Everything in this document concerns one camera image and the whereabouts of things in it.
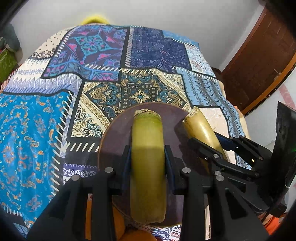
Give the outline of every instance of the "blue floral fabric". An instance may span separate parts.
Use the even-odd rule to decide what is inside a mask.
[[[0,201],[28,224],[53,198],[54,137],[67,96],[0,95]]]
[[[157,68],[174,73],[173,66],[191,70],[184,44],[165,38],[161,30],[134,28],[132,68]]]
[[[87,80],[117,80],[125,35],[126,29],[109,25],[85,25],[71,30],[42,77],[72,72]]]

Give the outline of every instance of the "yellow object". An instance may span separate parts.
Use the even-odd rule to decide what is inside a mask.
[[[223,157],[227,160],[218,138],[199,108],[196,106],[193,107],[192,111],[183,120],[183,126],[186,129],[189,138],[195,137],[202,141],[208,146],[221,152]]]
[[[165,154],[161,117],[137,110],[131,134],[131,217],[138,223],[161,223],[166,212]]]
[[[120,241],[157,241],[157,239],[151,233],[135,230],[125,233]]]
[[[86,19],[84,19],[81,23],[81,25],[84,25],[84,24],[90,24],[90,23],[102,23],[102,24],[110,24],[109,21],[100,16],[100,15],[96,15],[96,16],[91,16],[91,17],[88,17]]]
[[[91,203],[92,199],[88,198],[86,205],[86,218],[85,218],[85,238],[91,240]],[[113,207],[114,228],[116,240],[119,240],[124,234],[125,225],[122,214]]]

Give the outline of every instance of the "green box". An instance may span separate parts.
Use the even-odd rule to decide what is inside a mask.
[[[0,53],[0,82],[3,83],[17,64],[14,54],[7,49]]]

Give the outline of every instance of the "bedspread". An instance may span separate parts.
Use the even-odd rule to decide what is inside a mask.
[[[98,171],[104,131],[133,105],[162,102],[187,111],[196,105],[215,131],[244,136],[198,43],[168,31],[99,24],[65,29],[7,81],[0,94],[0,202],[28,228],[72,175]],[[248,167],[234,153],[228,157]],[[151,232],[169,241],[179,230]]]

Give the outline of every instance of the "cut vegetable end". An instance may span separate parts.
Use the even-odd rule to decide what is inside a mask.
[[[156,113],[155,111],[149,110],[149,109],[136,110],[135,114],[134,114],[134,118],[145,118],[150,115],[156,117],[157,119],[159,119],[161,121],[161,116],[158,113]]]
[[[198,107],[194,106],[192,108],[191,112],[183,120],[183,126],[187,132],[188,138],[195,137],[222,153],[223,157],[227,160],[224,150],[212,127]]]

